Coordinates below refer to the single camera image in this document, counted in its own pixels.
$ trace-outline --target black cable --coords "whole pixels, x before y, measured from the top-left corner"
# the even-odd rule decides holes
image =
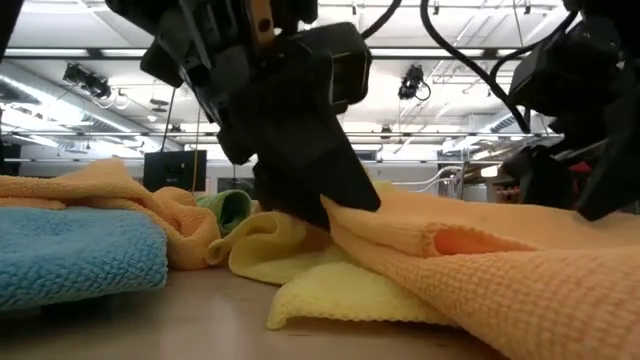
[[[485,83],[487,83],[487,85],[489,85],[489,88],[491,89],[493,94],[505,104],[507,109],[509,109],[509,111],[515,118],[516,122],[518,123],[518,126],[520,126],[520,130],[522,130],[522,132],[525,134],[531,133],[531,128],[524,121],[524,117],[522,116],[518,108],[508,101],[507,93],[504,92],[502,87],[500,87],[500,85],[498,85],[498,83],[495,80],[493,80],[489,76],[489,74],[487,74],[487,72],[484,69],[482,69],[482,67],[480,67],[480,65],[478,65],[475,61],[469,59],[469,57],[467,57],[465,54],[461,53],[458,49],[456,49],[451,44],[449,44],[449,42],[447,42],[447,40],[445,40],[440,35],[438,30],[436,30],[436,28],[433,26],[433,23],[431,23],[431,18],[429,15],[429,0],[422,0],[420,2],[420,18],[422,19],[422,25],[424,26],[425,30],[427,30],[427,33],[429,33],[431,38],[441,48],[446,50],[449,54],[451,54],[453,57],[458,59],[461,63],[463,63],[468,68],[473,70],[473,72],[475,72]]]
[[[416,99],[418,99],[419,101],[427,101],[429,100],[429,98],[431,97],[431,86],[429,86],[429,84],[427,84],[426,82],[422,82],[422,85],[424,85],[427,89],[429,89],[429,95],[427,95],[426,98],[421,98],[419,97],[417,94],[414,96]]]
[[[171,103],[169,104],[169,112],[167,113],[167,125],[164,127],[164,136],[162,137],[162,147],[160,147],[160,152],[164,151],[164,143],[167,141],[167,134],[169,133],[169,123],[171,122],[171,112],[173,111],[173,100],[176,97],[176,88],[173,88],[173,92],[171,93]]]
[[[361,34],[362,38],[367,40],[373,34],[378,32],[378,30],[380,30],[389,21],[389,19],[391,19],[393,14],[400,7],[400,4],[402,4],[402,0],[393,0],[393,2],[391,3],[391,5],[389,5],[387,10],[384,12],[384,14],[382,14],[382,16],[380,16],[378,20],[376,20],[373,24],[371,24],[371,26],[369,26],[367,30],[362,32]]]
[[[578,16],[578,12],[574,11],[574,12],[570,12],[569,15],[567,15],[567,17],[560,23],[560,25],[558,25],[557,28],[555,28],[551,34],[547,35],[545,38],[543,38],[542,40],[536,41],[533,44],[527,45],[523,48],[520,48],[512,53],[509,53],[505,56],[503,56],[502,58],[500,58],[495,65],[493,65],[493,67],[491,68],[491,72],[489,73],[489,76],[493,79],[496,80],[498,77],[498,72],[500,71],[500,68],[502,67],[502,65],[504,65],[507,61],[511,61],[511,60],[515,60],[516,58],[518,58],[519,56],[522,56],[526,53],[528,53],[529,51],[533,51],[533,49],[535,49],[538,45],[540,45],[540,43],[544,42],[544,41],[548,41],[549,39],[551,39],[552,37],[556,36],[557,34],[559,34],[560,32],[565,32],[567,31],[567,29],[569,28],[569,26],[571,26],[571,24],[573,23],[573,21],[576,19],[576,17]]]

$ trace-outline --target terry cloth towel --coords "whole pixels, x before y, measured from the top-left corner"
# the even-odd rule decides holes
[[[640,218],[379,193],[376,213],[323,200],[347,256],[314,251],[322,241],[308,227],[263,213],[207,260],[230,251],[234,273],[286,284],[270,328],[295,316],[421,321],[514,359],[640,359]]]
[[[0,208],[0,311],[162,287],[166,242],[131,211]]]
[[[0,207],[60,210],[67,206],[133,210],[148,215],[167,234],[167,258],[176,269],[207,267],[211,241],[220,237],[215,216],[184,190],[150,193],[128,174],[122,160],[99,160],[54,179],[0,176]]]
[[[220,235],[226,236],[251,215],[253,202],[242,190],[227,190],[216,195],[196,199],[198,206],[207,208],[216,215]]]

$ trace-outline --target wooden table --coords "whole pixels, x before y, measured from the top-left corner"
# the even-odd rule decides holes
[[[227,270],[175,272],[163,290],[118,295],[82,318],[0,317],[3,360],[499,359],[448,328],[331,320],[265,328],[273,286]]]

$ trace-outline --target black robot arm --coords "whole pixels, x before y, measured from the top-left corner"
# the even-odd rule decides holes
[[[516,68],[509,100],[555,117],[550,128],[564,134],[560,143],[526,148],[503,166],[521,179],[523,202],[575,208],[593,221],[640,198],[640,40],[629,5],[565,1],[582,20],[544,39]],[[585,158],[593,152],[581,149],[596,143],[604,144],[601,151]],[[575,190],[566,168],[583,160],[593,171],[578,200],[544,200]]]
[[[257,154],[264,209],[327,228],[320,203],[375,211],[380,200],[336,114],[367,94],[371,53],[351,23],[298,32],[315,0],[107,0],[154,36],[143,71],[186,83],[234,164]]]

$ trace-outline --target black monitor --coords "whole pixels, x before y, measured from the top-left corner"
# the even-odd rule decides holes
[[[196,188],[192,189],[193,176]],[[144,154],[142,184],[149,191],[173,186],[187,191],[205,191],[207,177],[207,151],[171,151]]]

